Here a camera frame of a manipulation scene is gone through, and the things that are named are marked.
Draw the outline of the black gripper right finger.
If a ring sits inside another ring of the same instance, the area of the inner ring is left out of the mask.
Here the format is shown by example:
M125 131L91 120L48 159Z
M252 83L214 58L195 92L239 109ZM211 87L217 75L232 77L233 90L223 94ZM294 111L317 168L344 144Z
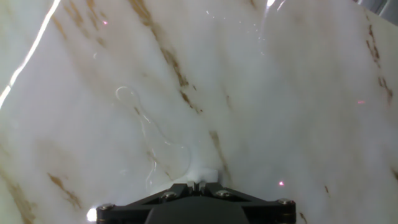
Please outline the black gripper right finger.
M291 199L267 201L216 182L196 184L196 193L203 200L199 211L215 223L295 223L295 202Z

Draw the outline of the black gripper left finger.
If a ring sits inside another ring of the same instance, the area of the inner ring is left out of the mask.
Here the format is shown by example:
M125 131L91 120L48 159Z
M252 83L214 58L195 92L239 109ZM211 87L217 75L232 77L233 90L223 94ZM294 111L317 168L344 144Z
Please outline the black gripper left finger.
M196 183L173 184L170 188L127 205L106 203L96 207L97 224L145 223L150 212L166 203L194 195Z

